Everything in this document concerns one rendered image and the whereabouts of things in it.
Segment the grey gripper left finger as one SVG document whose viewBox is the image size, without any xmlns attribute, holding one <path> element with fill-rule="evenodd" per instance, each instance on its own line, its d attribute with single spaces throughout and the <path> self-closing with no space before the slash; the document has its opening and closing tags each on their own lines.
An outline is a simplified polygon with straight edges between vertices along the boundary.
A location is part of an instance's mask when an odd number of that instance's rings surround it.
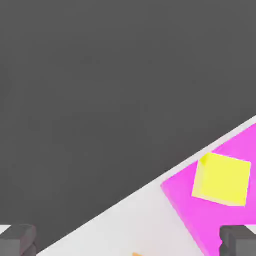
<svg viewBox="0 0 256 256">
<path fill-rule="evenodd" d="M 11 225 L 0 234 L 0 256 L 37 256 L 36 237 L 34 225 Z"/>
</svg>

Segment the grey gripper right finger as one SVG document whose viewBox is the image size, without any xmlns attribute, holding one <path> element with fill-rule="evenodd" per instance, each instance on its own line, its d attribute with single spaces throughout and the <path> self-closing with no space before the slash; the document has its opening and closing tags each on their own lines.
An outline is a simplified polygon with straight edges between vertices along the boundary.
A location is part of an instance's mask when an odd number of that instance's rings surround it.
<svg viewBox="0 0 256 256">
<path fill-rule="evenodd" d="M 256 234 L 245 225 L 221 226 L 219 237 L 219 256 L 256 256 Z"/>
</svg>

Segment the small yellow cube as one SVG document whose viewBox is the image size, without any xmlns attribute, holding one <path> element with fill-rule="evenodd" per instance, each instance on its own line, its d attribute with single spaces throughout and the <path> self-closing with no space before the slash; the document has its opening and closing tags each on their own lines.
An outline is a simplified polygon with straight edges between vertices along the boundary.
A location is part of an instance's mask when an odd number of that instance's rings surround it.
<svg viewBox="0 0 256 256">
<path fill-rule="evenodd" d="M 250 173 L 249 161 L 206 153 L 197 163 L 191 195 L 221 205 L 244 207 Z"/>
</svg>

